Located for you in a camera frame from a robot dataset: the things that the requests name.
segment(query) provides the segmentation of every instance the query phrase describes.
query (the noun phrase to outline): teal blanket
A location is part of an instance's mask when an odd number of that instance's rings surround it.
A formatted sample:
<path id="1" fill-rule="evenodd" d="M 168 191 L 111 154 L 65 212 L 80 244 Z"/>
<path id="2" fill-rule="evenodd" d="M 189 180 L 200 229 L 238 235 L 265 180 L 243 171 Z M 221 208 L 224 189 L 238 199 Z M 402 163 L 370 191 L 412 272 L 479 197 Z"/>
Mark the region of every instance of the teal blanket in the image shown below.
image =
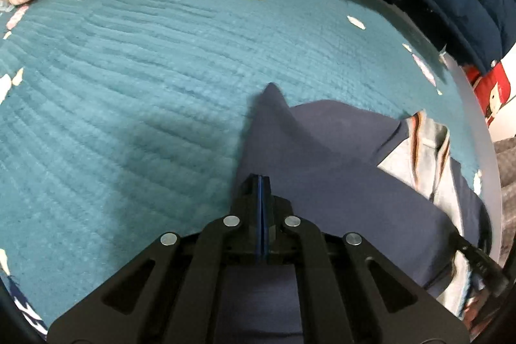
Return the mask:
<path id="1" fill-rule="evenodd" d="M 452 76 L 373 0 L 36 0 L 2 34 L 0 76 L 24 67 L 24 80 L 0 105 L 0 248 L 47 323 L 161 233 L 226 212 L 269 82 L 290 105 L 424 108 L 466 179 L 477 171 Z"/>

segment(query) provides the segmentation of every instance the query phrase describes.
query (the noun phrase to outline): red cartoon character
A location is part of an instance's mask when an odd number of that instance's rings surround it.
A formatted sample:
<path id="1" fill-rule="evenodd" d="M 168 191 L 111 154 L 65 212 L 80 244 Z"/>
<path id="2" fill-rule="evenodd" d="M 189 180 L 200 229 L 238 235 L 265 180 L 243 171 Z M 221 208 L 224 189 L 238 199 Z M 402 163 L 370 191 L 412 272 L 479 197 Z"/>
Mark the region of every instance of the red cartoon character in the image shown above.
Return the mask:
<path id="1" fill-rule="evenodd" d="M 475 91 L 489 126 L 511 94 L 511 84 L 507 79 L 504 67 L 501 62 L 498 62 L 485 76 L 482 76 L 474 66 L 467 66 L 464 71 L 473 86 L 473 91 Z"/>

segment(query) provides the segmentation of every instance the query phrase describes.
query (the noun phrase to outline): teal bedsheet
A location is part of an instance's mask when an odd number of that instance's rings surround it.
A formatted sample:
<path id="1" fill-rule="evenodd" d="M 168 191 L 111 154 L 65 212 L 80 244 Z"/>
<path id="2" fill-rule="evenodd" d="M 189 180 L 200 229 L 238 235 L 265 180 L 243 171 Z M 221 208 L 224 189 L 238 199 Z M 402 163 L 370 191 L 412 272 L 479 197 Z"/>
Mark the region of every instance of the teal bedsheet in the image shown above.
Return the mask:
<path id="1" fill-rule="evenodd" d="M 4 32 L 13 13 L 0 16 Z M 34 1 L 8 38 L 0 31 L 0 75 L 24 67 L 0 105 L 0 248 L 21 289 L 50 323 L 161 233 L 224 214 L 268 82 L 292 105 L 424 108 L 450 128 L 472 182 L 452 77 L 409 33 L 361 0 Z"/>

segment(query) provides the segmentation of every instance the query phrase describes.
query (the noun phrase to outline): metal rivet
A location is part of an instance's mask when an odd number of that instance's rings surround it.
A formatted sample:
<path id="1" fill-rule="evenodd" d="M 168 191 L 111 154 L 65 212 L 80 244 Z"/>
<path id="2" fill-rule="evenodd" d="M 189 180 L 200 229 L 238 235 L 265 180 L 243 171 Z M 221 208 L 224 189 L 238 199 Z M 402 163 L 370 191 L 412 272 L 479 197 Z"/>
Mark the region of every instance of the metal rivet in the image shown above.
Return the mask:
<path id="1" fill-rule="evenodd" d="M 174 245 L 177 242 L 177 235 L 172 232 L 165 233 L 161 237 L 160 241 L 163 245 L 166 245 L 166 246 Z"/>
<path id="2" fill-rule="evenodd" d="M 346 242 L 350 245 L 360 245 L 362 243 L 362 237 L 358 233 L 348 233 L 346 235 Z"/>
<path id="3" fill-rule="evenodd" d="M 226 225 L 227 227 L 237 226 L 239 223 L 240 219 L 238 218 L 238 216 L 230 215 L 224 218 L 224 225 Z"/>
<path id="4" fill-rule="evenodd" d="M 288 216 L 285 218 L 285 225 L 290 227 L 296 227 L 301 224 L 301 219 L 297 216 Z"/>

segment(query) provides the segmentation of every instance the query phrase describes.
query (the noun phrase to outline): gray-purple garment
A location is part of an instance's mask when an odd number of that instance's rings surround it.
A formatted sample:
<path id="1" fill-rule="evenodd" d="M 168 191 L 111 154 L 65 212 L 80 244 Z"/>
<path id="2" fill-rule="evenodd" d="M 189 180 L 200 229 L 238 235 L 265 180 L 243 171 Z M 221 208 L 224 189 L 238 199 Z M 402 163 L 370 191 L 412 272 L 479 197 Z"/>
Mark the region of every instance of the gray-purple garment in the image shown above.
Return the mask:
<path id="1" fill-rule="evenodd" d="M 296 215 L 331 235 L 360 233 L 425 285 L 451 267 L 455 228 L 425 197 L 377 168 L 407 137 L 404 121 L 335 101 L 290 108 L 270 84 L 256 101 L 235 187 L 251 173 L 270 177 L 272 193 L 290 200 Z M 479 216 L 472 213 L 464 229 L 476 244 Z M 230 268 L 224 281 L 217 343 L 303 342 L 293 267 Z M 432 295 L 448 283 L 440 281 Z"/>

